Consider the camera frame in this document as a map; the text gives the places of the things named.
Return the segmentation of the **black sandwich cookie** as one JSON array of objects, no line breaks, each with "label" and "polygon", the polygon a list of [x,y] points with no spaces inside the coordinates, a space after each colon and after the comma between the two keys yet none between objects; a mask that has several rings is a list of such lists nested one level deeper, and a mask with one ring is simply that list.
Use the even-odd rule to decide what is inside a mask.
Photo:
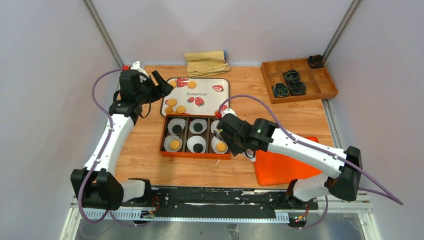
[{"label": "black sandwich cookie", "polygon": [[176,124],[172,127],[172,132],[175,135],[178,135],[182,130],[183,130],[183,128],[181,127],[181,125],[178,125],[178,124]]},{"label": "black sandwich cookie", "polygon": [[195,132],[202,132],[203,131],[203,129],[204,129],[204,127],[203,127],[203,124],[202,123],[200,123],[200,122],[196,122],[194,125],[193,125],[193,130],[195,131]]},{"label": "black sandwich cookie", "polygon": [[201,143],[196,143],[193,147],[193,152],[194,153],[203,153],[204,151],[204,146]]}]

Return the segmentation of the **orange box lid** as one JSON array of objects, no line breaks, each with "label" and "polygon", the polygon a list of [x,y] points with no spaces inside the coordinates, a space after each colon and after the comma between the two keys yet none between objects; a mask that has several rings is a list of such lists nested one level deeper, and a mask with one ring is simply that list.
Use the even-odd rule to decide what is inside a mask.
[{"label": "orange box lid", "polygon": [[306,163],[273,152],[256,152],[253,163],[260,186],[289,184],[293,179],[308,179],[322,172]]}]

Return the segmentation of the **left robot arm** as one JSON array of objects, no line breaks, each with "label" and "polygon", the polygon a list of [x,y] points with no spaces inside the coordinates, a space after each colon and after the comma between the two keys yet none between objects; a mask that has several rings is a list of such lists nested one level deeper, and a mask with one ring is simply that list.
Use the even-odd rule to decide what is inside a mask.
[{"label": "left robot arm", "polygon": [[115,170],[129,133],[142,117],[142,106],[167,97],[174,87],[156,70],[147,75],[137,69],[120,70],[119,85],[109,109],[101,108],[107,123],[99,144],[84,167],[70,175],[80,208],[115,211],[128,200],[142,207],[153,201],[149,180],[130,178],[120,183]]}]

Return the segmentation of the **orange compartment cookie box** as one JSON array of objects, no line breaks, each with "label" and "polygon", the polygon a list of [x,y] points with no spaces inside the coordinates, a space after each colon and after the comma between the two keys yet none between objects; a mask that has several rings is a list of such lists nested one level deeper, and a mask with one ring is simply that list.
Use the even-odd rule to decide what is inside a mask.
[{"label": "orange compartment cookie box", "polygon": [[168,114],[160,154],[166,158],[229,160],[228,147],[214,135],[217,123],[213,115]]}]

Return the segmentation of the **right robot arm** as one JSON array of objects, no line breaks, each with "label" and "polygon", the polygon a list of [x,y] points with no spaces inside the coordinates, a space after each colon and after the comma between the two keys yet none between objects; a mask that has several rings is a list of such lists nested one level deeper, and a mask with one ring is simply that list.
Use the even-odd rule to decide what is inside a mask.
[{"label": "right robot arm", "polygon": [[244,155],[252,162],[259,152],[290,157],[321,171],[307,179],[293,179],[286,191],[286,204],[298,209],[305,202],[327,195],[344,201],[355,201],[361,180],[361,151],[354,146],[346,150],[329,147],[293,134],[277,123],[258,118],[253,124],[233,113],[224,114],[217,123],[215,135],[229,151]]}]

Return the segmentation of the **metal tweezers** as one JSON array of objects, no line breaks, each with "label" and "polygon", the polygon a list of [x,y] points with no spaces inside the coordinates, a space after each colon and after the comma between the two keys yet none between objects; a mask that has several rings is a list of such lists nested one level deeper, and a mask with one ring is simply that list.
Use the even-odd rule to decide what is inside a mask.
[{"label": "metal tweezers", "polygon": [[215,130],[214,136],[218,138],[220,141],[224,142],[228,148],[228,151],[236,157],[237,155],[243,155],[251,162],[255,162],[256,159],[256,151],[248,149],[240,143],[240,141],[236,138],[232,138],[219,130]]}]

